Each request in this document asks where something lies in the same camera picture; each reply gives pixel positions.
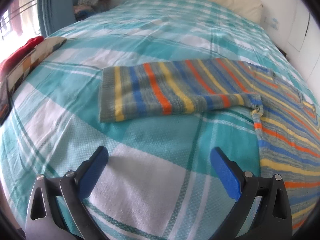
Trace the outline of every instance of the checkered blanket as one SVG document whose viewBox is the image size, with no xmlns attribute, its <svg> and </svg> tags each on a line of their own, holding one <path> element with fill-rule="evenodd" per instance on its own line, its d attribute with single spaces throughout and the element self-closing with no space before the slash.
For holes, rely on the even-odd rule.
<svg viewBox="0 0 320 240">
<path fill-rule="evenodd" d="M 102 68 L 225 57 L 272 69 L 316 103 L 261 27 L 207 0 L 129 0 L 54 36 L 68 40 L 18 88 L 0 128 L 0 179 L 22 228 L 36 174 L 75 170 L 99 145 L 108 148 L 109 163 L 84 204 L 110 239 L 208 239 L 234 204 L 212 173 L 215 146 L 242 170 L 260 175 L 249 109 L 99 123 Z M 294 229 L 311 211 L 319 185 L 287 184 L 296 191 Z"/>
</svg>

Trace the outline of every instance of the wall outlet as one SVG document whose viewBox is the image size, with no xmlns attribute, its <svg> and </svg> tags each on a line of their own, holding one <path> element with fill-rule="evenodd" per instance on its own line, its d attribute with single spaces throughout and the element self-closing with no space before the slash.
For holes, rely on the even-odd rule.
<svg viewBox="0 0 320 240">
<path fill-rule="evenodd" d="M 275 30 L 279 29 L 279 22 L 276 18 L 265 17 L 264 22 L 268 24 L 271 28 L 274 28 Z"/>
</svg>

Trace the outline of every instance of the bed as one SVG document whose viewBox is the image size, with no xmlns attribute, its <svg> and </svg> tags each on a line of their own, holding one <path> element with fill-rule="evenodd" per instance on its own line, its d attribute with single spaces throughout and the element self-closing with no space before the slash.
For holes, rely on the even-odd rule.
<svg viewBox="0 0 320 240">
<path fill-rule="evenodd" d="M 128 0 L 53 34 L 68 40 L 18 88 L 0 128 L 0 180 L 22 228 L 36 174 L 75 170 L 102 145 L 109 163 L 84 204 L 110 239 L 210 238 L 234 204 L 211 168 L 210 150 L 219 146 L 256 176 L 270 171 L 260 167 L 250 110 L 100 123 L 98 95 L 105 67 L 223 57 L 272 69 L 319 112 L 301 75 L 259 26 L 261 2 L 241 1 Z M 291 172 L 279 173 L 285 179 Z M 319 196 L 314 180 L 307 188 L 287 188 L 294 230 Z M 239 234 L 250 227 L 258 204 Z"/>
</svg>

